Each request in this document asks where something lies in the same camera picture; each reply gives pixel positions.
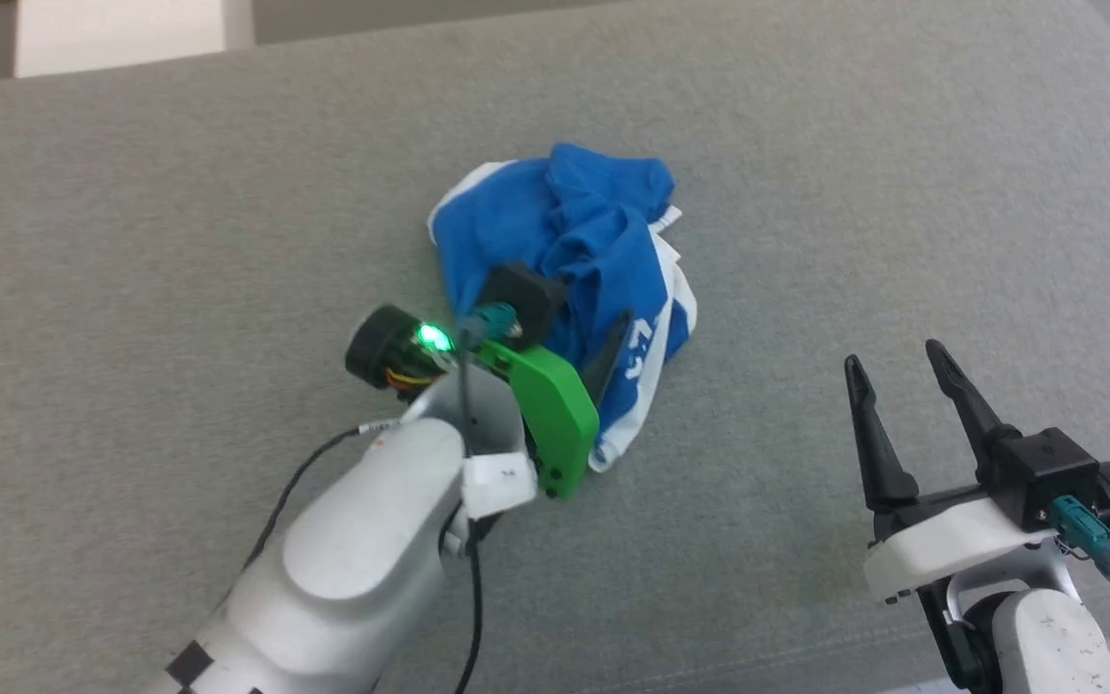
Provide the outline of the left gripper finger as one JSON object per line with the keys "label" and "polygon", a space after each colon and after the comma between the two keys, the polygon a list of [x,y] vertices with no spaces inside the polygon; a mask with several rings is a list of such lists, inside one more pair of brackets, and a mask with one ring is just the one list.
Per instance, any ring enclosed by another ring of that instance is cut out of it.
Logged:
{"label": "left gripper finger", "polygon": [[626,351],[626,343],[630,334],[633,316],[629,311],[623,311],[617,320],[613,321],[608,333],[603,339],[603,344],[597,352],[587,356],[582,364],[582,384],[592,399],[595,406],[602,405],[602,400],[607,391],[612,374],[620,353]]}

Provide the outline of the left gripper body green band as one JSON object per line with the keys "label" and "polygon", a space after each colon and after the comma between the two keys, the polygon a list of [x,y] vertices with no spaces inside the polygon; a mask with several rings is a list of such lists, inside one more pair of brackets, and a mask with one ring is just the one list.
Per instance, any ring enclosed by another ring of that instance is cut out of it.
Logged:
{"label": "left gripper body green band", "polygon": [[[485,388],[500,398],[463,418],[458,370],[480,369]],[[545,346],[519,346],[509,335],[472,338],[467,353],[457,339],[398,306],[379,306],[357,326],[345,350],[345,369],[401,400],[450,401],[451,422],[465,429],[475,451],[502,451],[519,429],[521,443],[538,475],[539,492],[569,500],[581,487],[599,431],[597,404],[581,373]]]}

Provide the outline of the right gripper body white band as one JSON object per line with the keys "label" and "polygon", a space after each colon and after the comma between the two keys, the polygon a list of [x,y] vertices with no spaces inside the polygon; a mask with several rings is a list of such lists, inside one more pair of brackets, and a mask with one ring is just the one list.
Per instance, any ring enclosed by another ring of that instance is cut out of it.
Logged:
{"label": "right gripper body white band", "polygon": [[959,502],[894,533],[869,549],[862,575],[876,601],[891,601],[946,581],[946,602],[959,606],[967,590],[1021,581],[1030,592],[1054,592],[1082,602],[1067,561],[1102,562],[1110,581],[1110,463],[1101,463],[1097,500],[1054,499],[1026,531],[990,497]]}

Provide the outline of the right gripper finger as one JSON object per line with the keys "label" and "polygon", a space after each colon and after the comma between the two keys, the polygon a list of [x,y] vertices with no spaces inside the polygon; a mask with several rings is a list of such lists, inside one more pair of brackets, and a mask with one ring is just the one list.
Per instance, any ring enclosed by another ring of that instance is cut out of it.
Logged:
{"label": "right gripper finger", "polygon": [[998,469],[992,450],[1001,440],[1022,437],[1022,433],[1012,423],[998,418],[982,392],[973,386],[944,343],[938,339],[926,339],[925,350],[939,390],[951,400],[959,414],[973,453],[975,480],[979,484],[992,484]]}
{"label": "right gripper finger", "polygon": [[919,485],[894,451],[876,410],[876,391],[862,361],[856,355],[847,356],[844,374],[866,507],[872,513],[889,513],[911,505],[919,496]]}

